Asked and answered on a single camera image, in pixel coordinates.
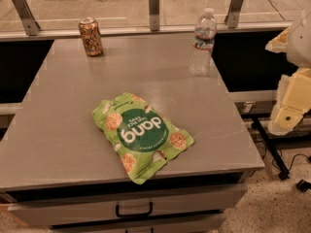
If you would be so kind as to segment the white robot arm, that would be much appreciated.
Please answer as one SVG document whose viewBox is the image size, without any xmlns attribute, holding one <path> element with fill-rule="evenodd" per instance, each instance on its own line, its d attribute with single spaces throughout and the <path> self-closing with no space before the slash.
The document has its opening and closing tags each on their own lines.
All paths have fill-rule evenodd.
<svg viewBox="0 0 311 233">
<path fill-rule="evenodd" d="M 265 46 L 271 52 L 286 54 L 298 67 L 291 75 L 282 75 L 276 91 L 268 131 L 283 136 L 293 131 L 311 109 L 311 11 L 305 9 L 294 23 Z"/>
</svg>

